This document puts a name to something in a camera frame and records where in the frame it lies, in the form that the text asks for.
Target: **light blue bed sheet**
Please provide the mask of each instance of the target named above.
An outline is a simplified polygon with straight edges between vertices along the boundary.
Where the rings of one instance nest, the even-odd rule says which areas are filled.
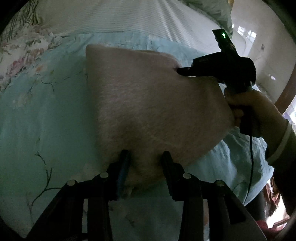
[[[12,79],[0,98],[0,216],[22,237],[58,192],[54,188],[105,171],[97,153],[87,88],[85,47],[91,43],[166,52],[182,66],[203,55],[180,43],[139,33],[80,34],[63,38],[60,46]],[[253,138],[255,166],[247,199],[249,137],[238,129],[185,169],[204,181],[224,180],[247,204],[273,173],[264,159],[265,148],[262,139]],[[134,198],[112,202],[114,238],[177,240],[182,206],[171,199],[164,181]]]

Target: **silver bolt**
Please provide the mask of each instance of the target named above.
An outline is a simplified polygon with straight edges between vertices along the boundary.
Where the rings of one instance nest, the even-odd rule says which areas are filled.
[[[76,184],[76,181],[75,180],[69,180],[69,181],[67,181],[67,185],[70,186],[70,187],[74,186],[75,184]]]
[[[107,178],[109,176],[109,174],[107,173],[107,172],[102,172],[101,174],[100,174],[100,177],[101,178]]]
[[[216,180],[215,184],[219,187],[223,187],[225,185],[225,182],[223,182],[222,180]]]
[[[184,173],[182,175],[185,179],[190,179],[191,178],[191,175],[189,173]]]

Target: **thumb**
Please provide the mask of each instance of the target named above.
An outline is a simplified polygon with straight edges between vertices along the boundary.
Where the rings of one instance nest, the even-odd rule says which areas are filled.
[[[224,95],[227,103],[234,106],[252,106],[255,97],[253,91],[232,95],[228,89],[225,89]]]

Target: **beige blanket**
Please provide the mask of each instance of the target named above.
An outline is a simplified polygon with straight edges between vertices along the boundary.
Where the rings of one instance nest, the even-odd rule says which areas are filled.
[[[170,55],[88,45],[86,58],[99,153],[107,168],[131,151],[127,186],[163,178],[165,150],[183,167],[198,161],[233,126],[217,80],[178,75]]]

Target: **human hand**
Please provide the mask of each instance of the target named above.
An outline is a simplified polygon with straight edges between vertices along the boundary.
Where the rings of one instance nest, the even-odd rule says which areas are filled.
[[[235,118],[235,125],[240,126],[244,112],[240,106],[252,107],[255,117],[259,121],[261,137],[266,141],[270,153],[278,148],[287,128],[287,121],[282,117],[275,105],[262,93],[253,90],[231,95],[228,89],[224,91],[225,99],[231,106]]]

